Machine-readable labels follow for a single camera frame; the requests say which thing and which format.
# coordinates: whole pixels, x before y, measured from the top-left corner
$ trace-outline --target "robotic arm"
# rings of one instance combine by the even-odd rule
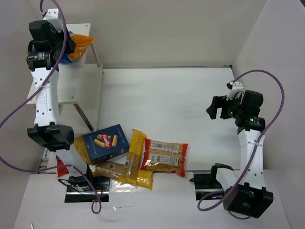
[[[35,89],[41,87],[60,55],[63,44],[63,24],[58,9],[50,9],[43,20],[29,24],[33,40],[29,43],[27,63],[35,83]],[[75,44],[67,33],[65,54],[74,52]],[[76,166],[91,180],[92,173],[88,165],[81,160],[75,147],[74,132],[70,126],[63,125],[60,117],[57,82],[58,69],[43,86],[36,99],[36,118],[34,127],[28,129],[28,136],[40,146],[47,148],[63,161]],[[78,171],[67,167],[70,176],[81,177]]]
[[[214,96],[211,106],[206,110],[211,119],[216,118],[217,109],[221,108],[222,119],[234,118],[241,146],[240,171],[246,167],[255,145],[256,154],[248,172],[234,192],[224,201],[224,209],[246,216],[259,218],[273,202],[273,193],[266,190],[263,174],[264,136],[256,142],[265,129],[265,120],[258,117],[263,95],[245,91],[240,82],[227,84],[230,90],[227,96]],[[225,194],[233,187],[236,177],[230,166],[216,163],[211,168],[210,182],[220,184]]]

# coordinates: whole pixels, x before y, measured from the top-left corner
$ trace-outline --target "table surface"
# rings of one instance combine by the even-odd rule
[[[192,172],[182,178],[176,174],[155,173],[153,190],[118,184],[111,180],[110,202],[103,203],[99,215],[92,214],[91,203],[64,203],[65,186],[55,174],[31,175],[15,229],[54,228],[167,228],[167,229],[289,229],[272,172],[264,172],[267,190],[273,192],[274,202],[259,219],[238,220],[222,206],[209,212],[197,209]],[[208,207],[216,200],[207,200]]]
[[[215,163],[240,168],[240,144],[234,119],[211,120],[213,96],[227,95],[230,68],[104,69],[100,129],[121,124],[149,139],[188,143],[187,170],[210,170]],[[111,159],[125,163],[126,155]]]
[[[75,34],[89,36],[90,24],[68,24],[69,31]],[[59,65],[58,79],[58,103],[59,104],[76,104],[79,99],[80,87],[82,82],[83,68],[86,62],[87,52],[84,55],[70,64]],[[35,92],[34,82],[30,87],[28,98]],[[28,104],[36,104],[36,97]]]

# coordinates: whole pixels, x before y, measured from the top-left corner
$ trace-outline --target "white label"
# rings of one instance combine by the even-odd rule
[[[109,164],[107,165],[107,168],[114,169],[114,168],[115,168],[115,165],[109,163]]]
[[[125,162],[125,168],[128,168],[128,165],[129,165],[129,160],[126,160],[126,162]]]
[[[151,149],[159,149],[159,150],[169,151],[172,153],[178,153],[179,145],[169,145],[161,142],[151,141]]]
[[[176,156],[149,154],[148,160],[150,160],[151,163],[161,163],[171,166],[178,166],[179,158],[177,158]]]

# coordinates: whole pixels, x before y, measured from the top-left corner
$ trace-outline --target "white wall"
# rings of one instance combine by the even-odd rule
[[[265,167],[272,169],[292,229],[303,229],[305,190],[305,7],[300,0],[268,0],[254,25],[233,71],[273,73],[285,89],[283,111],[266,134]],[[269,76],[253,73],[247,89],[264,95],[261,117],[267,122],[280,104],[280,91]]]
[[[104,67],[233,64],[265,1],[57,0],[68,23],[91,23]]]
[[[0,119],[19,105],[31,85],[26,50],[31,35],[28,23],[36,20],[25,0],[2,0],[0,7]],[[0,130],[0,155],[13,165],[37,168],[40,148],[27,136],[35,110],[26,106]],[[11,229],[21,204],[29,174],[16,172],[0,163],[0,228]]]

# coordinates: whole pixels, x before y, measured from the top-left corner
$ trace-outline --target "barilla box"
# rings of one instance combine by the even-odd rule
[[[92,165],[127,153],[129,149],[120,124],[83,135],[83,139]]]

